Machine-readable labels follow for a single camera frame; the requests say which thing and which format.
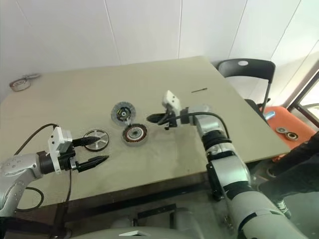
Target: beige tabletop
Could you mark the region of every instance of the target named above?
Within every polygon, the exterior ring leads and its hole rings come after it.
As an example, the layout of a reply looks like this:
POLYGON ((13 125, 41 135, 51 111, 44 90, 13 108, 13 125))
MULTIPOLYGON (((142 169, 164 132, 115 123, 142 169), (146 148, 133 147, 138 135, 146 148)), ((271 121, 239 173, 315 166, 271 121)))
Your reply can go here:
MULTIPOLYGON (((9 95, 0 106, 0 160, 12 156, 26 138, 46 123, 71 130, 73 138, 99 128, 110 135, 109 146, 99 152, 76 149, 79 161, 110 155, 98 167, 73 171, 71 200, 205 171, 205 152, 195 127, 168 131, 145 118, 164 111, 161 99, 167 90, 183 107, 208 104, 227 124, 234 146, 244 162, 289 151, 267 124, 253 112, 235 89, 204 57, 103 67, 44 74, 25 91, 9 95), (208 88, 206 91, 192 91, 208 88), (148 140, 128 147, 121 140, 123 127, 112 122, 110 112, 120 101, 137 111, 136 123, 148 127, 148 140)), ((47 150, 52 128, 37 135, 22 153, 47 150)), ((44 205, 65 200, 68 176, 51 173, 31 183, 45 194, 44 205)), ((20 207, 37 203, 25 192, 20 207)))

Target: round metal part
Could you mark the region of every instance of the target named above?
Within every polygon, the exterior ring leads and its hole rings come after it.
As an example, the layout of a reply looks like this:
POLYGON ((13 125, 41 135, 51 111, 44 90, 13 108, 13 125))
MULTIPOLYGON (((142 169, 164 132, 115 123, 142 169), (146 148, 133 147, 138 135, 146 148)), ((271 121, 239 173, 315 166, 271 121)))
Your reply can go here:
POLYGON ((124 143, 128 146, 140 146, 145 143, 147 139, 148 130, 145 125, 135 123, 123 131, 122 137, 124 143))
POLYGON ((297 141, 298 138, 299 138, 298 135, 296 133, 294 133, 294 132, 287 132, 285 134, 285 136, 286 136, 287 139, 289 139, 291 141, 297 141))
POLYGON ((111 112, 112 120, 119 126, 128 126, 135 119, 136 111, 129 102, 117 103, 111 112))
POLYGON ((89 136, 95 136, 100 138, 100 140, 96 141, 95 143, 84 146, 88 151, 91 151, 91 152, 102 151, 103 149, 106 148, 106 146, 108 146, 110 141, 110 137, 108 133, 106 133, 105 131, 101 129, 91 130, 87 132, 83 137, 89 137, 89 136))
POLYGON ((287 133, 288 132, 288 130, 286 128, 284 128, 284 127, 277 127, 276 131, 278 133, 287 133))
POLYGON ((23 91, 31 86, 28 79, 22 78, 10 83, 10 87, 13 91, 23 91))

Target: black cable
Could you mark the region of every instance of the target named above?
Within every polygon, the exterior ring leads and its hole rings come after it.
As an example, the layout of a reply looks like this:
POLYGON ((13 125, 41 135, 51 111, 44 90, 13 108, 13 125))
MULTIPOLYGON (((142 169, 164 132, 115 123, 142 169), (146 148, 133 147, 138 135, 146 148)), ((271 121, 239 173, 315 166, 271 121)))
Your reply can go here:
POLYGON ((36 206, 34 206, 33 208, 27 208, 27 209, 19 209, 19 208, 17 208, 16 209, 17 212, 27 213, 27 212, 33 211, 35 209, 38 209, 42 205, 42 203, 44 201, 44 194, 43 194, 43 192, 41 190, 39 190, 37 188, 33 188, 33 187, 26 187, 25 189, 33 190, 33 191, 39 193, 40 197, 41 197, 40 202, 36 206))
POLYGON ((65 200, 66 203, 70 201, 71 189, 72 189, 72 169, 70 169, 70 174, 69 174, 69 191, 68 191, 68 195, 66 196, 66 200, 65 200))
POLYGON ((21 147, 15 152, 14 155, 19 154, 19 153, 23 150, 23 148, 30 142, 30 140, 31 140, 34 136, 36 136, 41 130, 43 130, 44 128, 47 128, 47 127, 49 127, 49 126, 53 126, 53 129, 54 129, 55 127, 58 127, 57 124, 48 123, 48 124, 46 124, 46 125, 44 125, 44 126, 38 128, 32 135, 30 135, 30 137, 23 143, 23 145, 21 145, 21 147))
POLYGON ((165 120, 164 122, 158 123, 158 125, 163 125, 165 123, 168 123, 170 120, 178 120, 178 119, 180 119, 182 117, 201 116, 201 115, 214 116, 214 117, 218 118, 221 121, 221 123, 223 124, 224 128, 225 128, 227 138, 230 138, 229 132, 228 132, 228 129, 227 129, 227 126, 226 126, 224 120, 219 115, 214 114, 212 112, 194 112, 194 113, 184 114, 182 116, 171 117, 171 118, 168 118, 167 120, 165 120))
MULTIPOLYGON (((31 141, 31 139, 32 139, 34 136, 36 136, 41 130, 43 130, 43 129, 49 127, 49 126, 53 126, 53 129, 54 129, 55 127, 58 127, 58 125, 55 124, 55 123, 48 123, 48 124, 45 124, 44 126, 40 127, 40 128, 37 129, 32 135, 30 135, 30 137, 23 143, 23 145, 21 145, 21 147, 15 152, 14 155, 19 154, 19 153, 24 149, 24 147, 31 141)), ((40 194, 40 197, 41 197, 40 202, 39 202, 35 207, 33 207, 33 208, 28 208, 28 209, 18 209, 18 208, 17 208, 17 209, 16 209, 17 212, 26 213, 26 212, 30 212, 30 211, 32 211, 32 210, 38 209, 38 208, 42 205, 42 203, 43 203, 43 201, 44 201, 44 193, 43 193, 41 190, 39 190, 39 189, 37 189, 37 188, 33 188, 33 187, 26 187, 25 189, 33 190, 33 191, 39 193, 39 194, 40 194)))

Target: shoe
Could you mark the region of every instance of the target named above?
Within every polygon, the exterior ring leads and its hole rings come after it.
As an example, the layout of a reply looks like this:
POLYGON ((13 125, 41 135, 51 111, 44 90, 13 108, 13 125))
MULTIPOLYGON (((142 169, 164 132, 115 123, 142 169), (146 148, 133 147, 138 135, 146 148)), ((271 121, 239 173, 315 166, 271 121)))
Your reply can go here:
POLYGON ((288 218, 291 218, 291 212, 289 211, 286 203, 284 202, 284 200, 278 201, 274 203, 276 205, 276 207, 288 218))
POLYGON ((267 168, 266 173, 269 177, 271 178, 275 178, 276 176, 273 174, 273 171, 271 170, 271 168, 267 168))

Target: robotic arm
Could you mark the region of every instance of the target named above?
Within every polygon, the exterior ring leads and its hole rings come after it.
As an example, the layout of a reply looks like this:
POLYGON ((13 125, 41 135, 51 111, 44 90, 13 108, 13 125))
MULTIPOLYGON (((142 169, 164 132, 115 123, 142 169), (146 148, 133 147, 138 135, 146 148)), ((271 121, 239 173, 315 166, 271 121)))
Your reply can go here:
POLYGON ((62 170, 88 170, 104 162, 108 156, 98 156, 87 162, 75 160, 74 147, 98 141, 99 137, 72 140, 70 131, 56 127, 48 140, 49 153, 45 151, 15 155, 0 164, 0 218, 14 214, 27 185, 44 174, 62 170))
POLYGON ((209 106, 182 109, 179 99, 168 91, 162 101, 165 114, 147 118, 165 129, 190 124, 206 151, 210 186, 216 200, 225 198, 238 238, 306 238, 273 203, 250 185, 250 174, 235 151, 223 120, 210 113, 209 106))

